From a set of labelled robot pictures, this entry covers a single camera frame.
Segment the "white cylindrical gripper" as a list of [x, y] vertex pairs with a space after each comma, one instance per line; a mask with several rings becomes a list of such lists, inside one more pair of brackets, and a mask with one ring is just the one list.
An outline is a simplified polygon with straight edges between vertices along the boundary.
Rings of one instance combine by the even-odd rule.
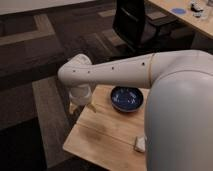
[[73, 114], [78, 106], [84, 105], [87, 105], [89, 109], [96, 113], [96, 107], [92, 103], [89, 103], [91, 101], [91, 96], [91, 87], [88, 84], [71, 87], [69, 89], [69, 98], [73, 104], [70, 103], [69, 113]]

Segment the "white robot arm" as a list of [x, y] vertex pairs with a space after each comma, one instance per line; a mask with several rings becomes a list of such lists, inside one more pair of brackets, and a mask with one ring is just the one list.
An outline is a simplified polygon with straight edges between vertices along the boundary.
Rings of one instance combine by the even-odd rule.
[[78, 54], [58, 78], [76, 105], [91, 101], [92, 84], [147, 88], [147, 171], [213, 171], [213, 54], [167, 51], [101, 64]]

